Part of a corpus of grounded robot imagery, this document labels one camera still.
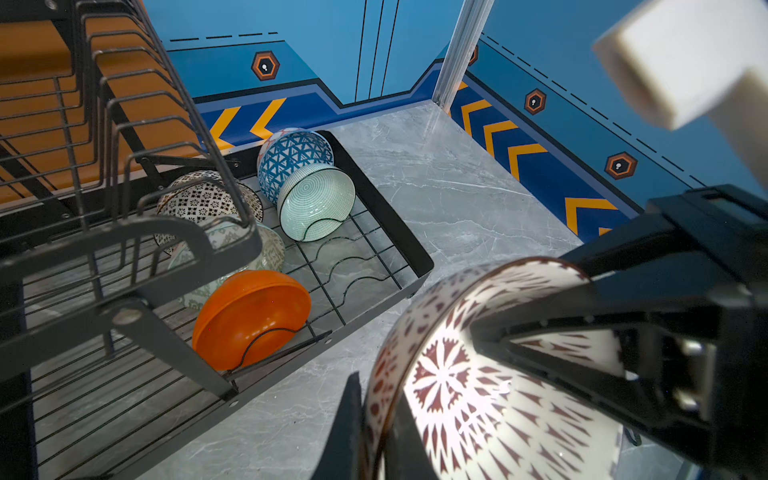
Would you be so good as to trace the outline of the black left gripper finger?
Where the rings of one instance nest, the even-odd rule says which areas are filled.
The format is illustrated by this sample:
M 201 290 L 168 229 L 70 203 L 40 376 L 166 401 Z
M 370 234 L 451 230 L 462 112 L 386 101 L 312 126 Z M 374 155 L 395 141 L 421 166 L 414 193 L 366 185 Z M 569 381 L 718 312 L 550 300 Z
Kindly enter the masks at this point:
M 363 428 L 359 373 L 352 373 L 343 390 L 323 453 L 311 480 L 358 480 Z

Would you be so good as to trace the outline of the brown patterned bowl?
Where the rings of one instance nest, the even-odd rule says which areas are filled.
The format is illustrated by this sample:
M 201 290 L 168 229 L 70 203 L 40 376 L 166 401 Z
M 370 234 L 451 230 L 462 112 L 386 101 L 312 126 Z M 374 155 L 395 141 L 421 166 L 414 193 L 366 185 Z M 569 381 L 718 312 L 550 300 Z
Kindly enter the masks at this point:
M 160 198 L 156 214 L 179 217 L 196 224 L 220 216 L 237 217 L 238 210 L 232 196 L 217 182 L 221 183 L 222 177 L 215 170 L 198 170 L 182 175 L 171 184 L 177 190 Z

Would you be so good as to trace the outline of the blue triangle patterned bowl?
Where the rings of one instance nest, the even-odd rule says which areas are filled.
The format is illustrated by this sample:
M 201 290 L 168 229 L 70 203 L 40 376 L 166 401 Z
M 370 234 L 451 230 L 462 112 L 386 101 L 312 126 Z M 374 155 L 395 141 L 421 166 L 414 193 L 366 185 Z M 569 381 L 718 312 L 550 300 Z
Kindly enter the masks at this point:
M 274 205 L 287 179 L 303 166 L 334 164 L 334 153 L 327 139 L 319 133 L 300 128 L 286 128 L 274 133 L 257 156 L 257 177 L 261 192 Z

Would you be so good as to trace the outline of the green geometric patterned bowl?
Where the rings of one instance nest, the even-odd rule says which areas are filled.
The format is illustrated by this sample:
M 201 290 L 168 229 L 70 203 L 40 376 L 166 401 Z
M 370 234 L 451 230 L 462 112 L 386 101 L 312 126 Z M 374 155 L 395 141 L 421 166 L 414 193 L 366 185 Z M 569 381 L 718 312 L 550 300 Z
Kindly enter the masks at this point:
M 237 269 L 232 268 L 228 273 L 208 282 L 191 292 L 178 298 L 178 302 L 185 308 L 200 311 L 209 297 L 223 285 L 235 273 L 245 270 L 270 270 L 281 272 L 286 257 L 286 247 L 282 237 L 265 226 L 257 223 L 257 232 L 261 240 L 261 249 L 259 255 L 254 253 L 240 254 L 235 261 Z M 216 249 L 226 247 L 241 240 L 246 236 L 246 229 L 233 222 L 225 221 L 207 231 L 208 239 Z

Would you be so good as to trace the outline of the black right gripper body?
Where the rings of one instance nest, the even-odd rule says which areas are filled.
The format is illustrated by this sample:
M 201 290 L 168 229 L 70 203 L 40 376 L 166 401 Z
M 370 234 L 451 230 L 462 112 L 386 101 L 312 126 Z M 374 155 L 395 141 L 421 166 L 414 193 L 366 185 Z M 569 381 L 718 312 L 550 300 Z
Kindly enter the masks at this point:
M 733 474 L 767 470 L 767 204 L 731 185 L 651 200 L 662 286 L 636 335 L 631 428 Z

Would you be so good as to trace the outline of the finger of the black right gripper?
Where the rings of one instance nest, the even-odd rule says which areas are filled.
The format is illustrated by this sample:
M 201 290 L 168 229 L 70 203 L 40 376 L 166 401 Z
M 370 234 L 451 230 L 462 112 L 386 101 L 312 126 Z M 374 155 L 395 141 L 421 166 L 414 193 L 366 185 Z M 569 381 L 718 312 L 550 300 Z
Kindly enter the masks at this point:
M 493 267 L 509 288 L 504 302 L 471 326 L 475 350 L 494 360 L 531 360 L 533 338 L 590 331 L 637 333 L 636 360 L 664 357 L 665 338 L 679 357 L 720 354 L 720 284 L 711 253 L 674 228 L 622 227 L 565 258 L 529 257 Z
M 688 376 L 682 362 L 665 355 L 659 342 L 656 355 L 642 355 L 636 374 L 628 380 L 511 341 L 500 343 L 506 364 L 562 390 L 622 425 L 671 450 L 714 450 L 720 432 L 686 410 L 674 398 Z

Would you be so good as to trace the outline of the orange bowl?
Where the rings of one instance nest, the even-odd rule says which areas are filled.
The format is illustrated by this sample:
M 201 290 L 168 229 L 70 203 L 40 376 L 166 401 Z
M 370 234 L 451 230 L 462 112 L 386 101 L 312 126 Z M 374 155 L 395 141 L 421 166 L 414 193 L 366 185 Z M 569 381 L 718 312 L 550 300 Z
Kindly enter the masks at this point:
M 203 304 L 192 347 L 217 371 L 247 367 L 291 341 L 311 309 L 309 292 L 292 277 L 271 270 L 243 270 Z

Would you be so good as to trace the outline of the red starburst patterned bowl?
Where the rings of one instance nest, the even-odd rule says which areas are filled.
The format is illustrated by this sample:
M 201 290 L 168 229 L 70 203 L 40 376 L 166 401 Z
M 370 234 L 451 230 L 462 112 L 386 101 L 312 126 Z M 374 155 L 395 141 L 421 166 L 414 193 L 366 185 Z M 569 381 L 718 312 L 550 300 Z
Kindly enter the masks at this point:
M 420 293 L 395 322 L 371 372 L 361 477 L 383 475 L 398 402 L 441 479 L 611 479 L 622 426 L 575 397 L 478 353 L 470 327 L 493 313 L 589 282 L 550 257 L 466 268 Z

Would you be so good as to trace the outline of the green spiral bowl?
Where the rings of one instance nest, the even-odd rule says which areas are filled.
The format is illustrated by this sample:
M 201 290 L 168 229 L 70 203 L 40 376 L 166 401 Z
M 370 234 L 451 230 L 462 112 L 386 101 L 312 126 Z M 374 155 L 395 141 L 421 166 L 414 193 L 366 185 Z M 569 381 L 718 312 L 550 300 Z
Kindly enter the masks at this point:
M 280 189 L 280 225 L 296 242 L 320 240 L 343 224 L 355 201 L 354 182 L 341 169 L 325 163 L 305 165 Z

